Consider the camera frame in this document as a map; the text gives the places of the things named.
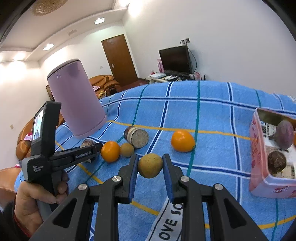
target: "white wall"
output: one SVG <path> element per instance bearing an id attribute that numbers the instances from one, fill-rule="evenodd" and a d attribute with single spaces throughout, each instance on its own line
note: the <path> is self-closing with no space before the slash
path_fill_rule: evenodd
<path id="1" fill-rule="evenodd" d="M 121 34 L 125 35 L 130 49 L 122 23 L 105 25 L 68 40 L 57 51 L 39 61 L 44 79 L 56 66 L 72 58 L 80 59 L 89 78 L 100 74 L 112 74 L 101 41 Z M 131 49 L 130 53 L 137 72 Z"/>
<path id="2" fill-rule="evenodd" d="M 123 25 L 140 77 L 189 38 L 208 79 L 296 94 L 296 42 L 262 0 L 133 0 Z"/>
<path id="3" fill-rule="evenodd" d="M 18 164 L 19 133 L 47 100 L 38 62 L 0 64 L 0 169 Z"/>

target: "brown leather sofa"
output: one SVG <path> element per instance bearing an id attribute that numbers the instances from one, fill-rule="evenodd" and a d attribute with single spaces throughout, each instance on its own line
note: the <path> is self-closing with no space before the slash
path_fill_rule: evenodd
<path id="1" fill-rule="evenodd" d="M 100 88 L 96 92 L 106 91 L 107 93 L 112 93 L 115 91 L 120 92 L 119 83 L 114 80 L 112 75 L 98 75 L 89 79 L 91 85 L 99 86 Z"/>
<path id="2" fill-rule="evenodd" d="M 15 180 L 22 169 L 9 167 L 0 170 L 0 206 L 4 208 L 16 195 Z"/>
<path id="3" fill-rule="evenodd" d="M 21 133 L 19 134 L 19 137 L 17 139 L 17 148 L 15 149 L 15 154 L 17 158 L 21 161 L 25 157 L 31 156 L 31 141 L 24 140 L 25 136 L 32 131 L 33 128 L 33 121 L 34 118 L 32 118 L 22 129 Z M 57 128 L 65 122 L 63 116 L 61 113 L 59 114 L 59 124 Z"/>

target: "device screen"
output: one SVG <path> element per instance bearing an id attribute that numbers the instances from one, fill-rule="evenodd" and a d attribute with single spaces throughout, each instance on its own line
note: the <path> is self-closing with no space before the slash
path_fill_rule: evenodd
<path id="1" fill-rule="evenodd" d="M 41 135 L 42 118 L 43 118 L 43 110 L 41 110 L 38 113 L 38 115 L 36 115 L 35 120 L 34 120 L 33 141 L 37 140 Z"/>

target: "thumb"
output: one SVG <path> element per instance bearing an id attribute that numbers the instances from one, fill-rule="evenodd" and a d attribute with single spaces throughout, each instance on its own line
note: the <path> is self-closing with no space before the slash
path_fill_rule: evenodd
<path id="1" fill-rule="evenodd" d="M 19 190 L 23 192 L 25 197 L 40 200 L 48 204 L 56 203 L 56 197 L 41 185 L 28 182 L 22 182 L 21 184 L 23 184 L 23 186 L 22 188 L 19 188 Z"/>

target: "orange fruit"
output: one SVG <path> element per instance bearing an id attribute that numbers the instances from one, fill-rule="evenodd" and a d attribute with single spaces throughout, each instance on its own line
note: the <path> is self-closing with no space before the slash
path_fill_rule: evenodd
<path id="1" fill-rule="evenodd" d="M 120 155 L 120 146 L 115 141 L 108 141 L 101 149 L 101 156 L 106 162 L 114 162 Z"/>
<path id="2" fill-rule="evenodd" d="M 195 146 L 193 136 L 185 130 L 175 131 L 170 141 L 176 151 L 188 152 Z"/>

